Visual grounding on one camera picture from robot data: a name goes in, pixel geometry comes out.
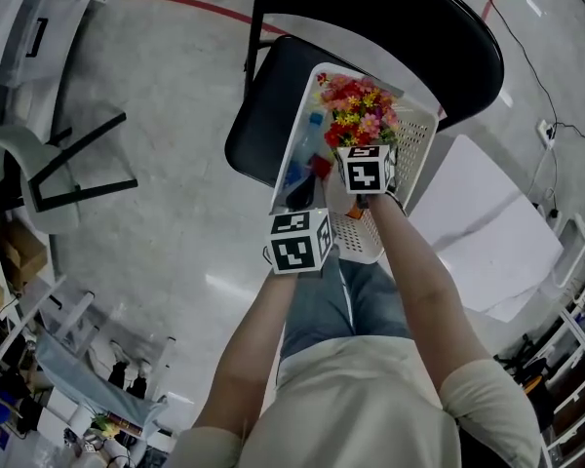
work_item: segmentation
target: white chair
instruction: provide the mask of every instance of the white chair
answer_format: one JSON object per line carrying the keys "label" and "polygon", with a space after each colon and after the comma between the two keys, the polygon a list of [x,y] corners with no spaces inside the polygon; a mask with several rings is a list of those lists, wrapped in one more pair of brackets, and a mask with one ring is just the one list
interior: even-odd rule
{"label": "white chair", "polygon": [[[125,120],[126,114],[122,113],[63,150],[59,148],[59,143],[71,134],[71,129],[43,144],[27,128],[0,127],[0,168],[6,151],[13,156],[21,170],[21,197],[7,196],[4,199],[4,196],[0,196],[0,211],[24,204],[30,221],[37,230],[46,234],[62,234],[78,226],[79,215],[75,204],[79,201],[137,187],[137,180],[131,178],[81,189],[65,166],[70,158]],[[12,177],[9,173],[14,171],[15,169],[7,169],[0,176],[8,180]],[[0,194],[8,195],[11,192],[13,189],[0,188]]]}

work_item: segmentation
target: white plastic basket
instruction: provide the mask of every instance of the white plastic basket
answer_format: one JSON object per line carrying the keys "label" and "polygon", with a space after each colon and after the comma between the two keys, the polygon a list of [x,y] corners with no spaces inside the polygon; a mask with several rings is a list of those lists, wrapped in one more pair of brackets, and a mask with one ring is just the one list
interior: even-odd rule
{"label": "white plastic basket", "polygon": [[[273,210],[275,199],[284,185],[284,178],[293,154],[295,143],[301,138],[306,122],[312,111],[318,110],[315,94],[321,92],[316,81],[320,73],[344,74],[352,78],[364,77],[359,71],[323,62],[318,64],[310,74],[308,83],[301,99],[301,104],[292,125],[289,143],[284,153],[284,160],[275,185],[271,201]],[[431,142],[438,128],[438,116],[422,107],[418,102],[408,98],[403,91],[397,91],[398,102],[394,106],[399,117],[399,136],[397,142],[398,156],[396,165],[397,189],[396,196],[405,207],[410,200],[420,171],[429,153]],[[361,219],[351,218],[346,214],[330,211],[331,226],[335,235],[334,242],[340,248],[340,257],[359,263],[374,263],[383,255],[383,245],[377,234],[371,214],[366,211]]]}

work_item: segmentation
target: black folding chair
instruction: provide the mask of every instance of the black folding chair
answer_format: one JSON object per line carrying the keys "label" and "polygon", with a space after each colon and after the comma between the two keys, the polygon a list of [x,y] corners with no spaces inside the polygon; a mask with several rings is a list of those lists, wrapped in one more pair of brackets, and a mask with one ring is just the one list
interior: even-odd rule
{"label": "black folding chair", "polygon": [[[363,12],[365,3],[369,12]],[[364,36],[411,70],[442,105],[443,130],[488,107],[503,83],[500,48],[461,0],[254,0],[245,100],[225,143],[230,166],[274,186],[294,117],[315,65],[361,70],[311,43],[287,35],[260,41],[265,14],[321,20]],[[257,51],[270,47],[255,75]]]}

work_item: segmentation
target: chair seat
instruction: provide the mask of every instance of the chair seat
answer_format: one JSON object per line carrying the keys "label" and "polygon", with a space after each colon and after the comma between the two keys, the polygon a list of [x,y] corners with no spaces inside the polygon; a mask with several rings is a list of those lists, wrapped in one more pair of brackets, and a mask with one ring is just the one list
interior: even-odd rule
{"label": "chair seat", "polygon": [[321,62],[362,71],[299,38],[275,40],[225,143],[225,157],[234,170],[275,186],[308,77]]}

